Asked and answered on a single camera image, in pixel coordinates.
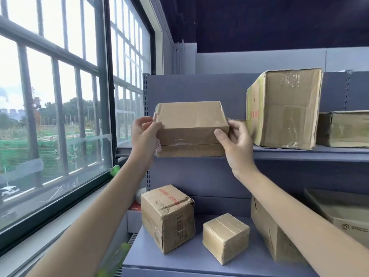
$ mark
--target ceiling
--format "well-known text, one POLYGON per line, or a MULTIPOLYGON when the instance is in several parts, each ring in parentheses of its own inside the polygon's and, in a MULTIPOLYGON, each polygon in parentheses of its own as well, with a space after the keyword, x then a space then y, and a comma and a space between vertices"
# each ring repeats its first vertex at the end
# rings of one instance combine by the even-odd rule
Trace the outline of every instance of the ceiling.
POLYGON ((198 52, 369 46, 369 0, 160 0, 198 52))

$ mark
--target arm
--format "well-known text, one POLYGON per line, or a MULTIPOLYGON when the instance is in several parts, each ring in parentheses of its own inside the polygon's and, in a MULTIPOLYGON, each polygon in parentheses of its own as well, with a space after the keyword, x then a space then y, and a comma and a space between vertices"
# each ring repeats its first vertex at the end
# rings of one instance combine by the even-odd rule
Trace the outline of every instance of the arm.
POLYGON ((230 120, 229 138, 215 135, 223 145, 234 176, 300 250, 321 277, 369 276, 369 250, 307 208, 265 177, 253 161, 253 144, 244 123, 230 120))
POLYGON ((91 206, 66 230, 27 277, 94 276, 154 158, 161 123, 142 117, 132 125, 132 153, 91 206))

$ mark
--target person's right hand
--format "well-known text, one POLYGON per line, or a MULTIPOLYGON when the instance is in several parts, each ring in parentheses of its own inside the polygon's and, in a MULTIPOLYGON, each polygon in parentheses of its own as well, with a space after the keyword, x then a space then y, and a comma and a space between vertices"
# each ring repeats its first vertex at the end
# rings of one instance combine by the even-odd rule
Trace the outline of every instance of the person's right hand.
POLYGON ((253 160, 253 144, 245 123, 229 120, 229 137, 220 129, 214 134, 225 149, 225 156, 234 176, 240 180, 241 174, 257 170, 253 160))

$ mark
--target green object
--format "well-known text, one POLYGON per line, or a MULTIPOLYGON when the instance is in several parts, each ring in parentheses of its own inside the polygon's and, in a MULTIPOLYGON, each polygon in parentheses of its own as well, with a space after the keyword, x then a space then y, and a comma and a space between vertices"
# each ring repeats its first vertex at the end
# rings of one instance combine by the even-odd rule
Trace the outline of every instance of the green object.
POLYGON ((128 243, 122 243, 118 249, 111 255, 106 264, 98 270, 95 277, 113 277, 119 267, 123 264, 131 246, 128 243))
POLYGON ((115 175, 117 175, 117 173, 119 172, 119 169, 120 169, 119 165, 115 165, 115 166, 111 169, 111 171, 110 171, 110 175, 112 175, 113 177, 115 177, 115 175))

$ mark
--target small cardboard box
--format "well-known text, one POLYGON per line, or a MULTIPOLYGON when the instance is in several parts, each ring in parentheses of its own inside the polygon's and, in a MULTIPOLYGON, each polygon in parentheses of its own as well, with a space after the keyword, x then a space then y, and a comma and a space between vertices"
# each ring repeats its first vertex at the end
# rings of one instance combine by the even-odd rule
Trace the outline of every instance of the small cardboard box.
POLYGON ((255 197, 251 199, 251 218, 274 261, 307 263, 300 251, 255 197))
POLYGON ((320 113, 317 144, 329 147, 369 147, 369 111, 320 113))
POLYGON ((249 245, 250 228, 231 214, 203 225, 203 244, 221 265, 225 265, 249 245))
POLYGON ((195 236, 194 201, 172 185, 141 195, 142 222, 167 254, 195 236))
POLYGON ((214 135, 229 125, 219 101, 159 103, 154 120, 163 123, 158 131, 158 157, 222 156, 224 149, 214 135))
POLYGON ((305 189, 314 211, 369 248, 369 195, 305 189))
POLYGON ((246 120, 254 144, 313 149, 322 69, 266 71, 247 89, 246 120))
POLYGON ((127 228, 129 233, 138 233, 142 227, 141 205, 136 201, 127 210, 127 228))

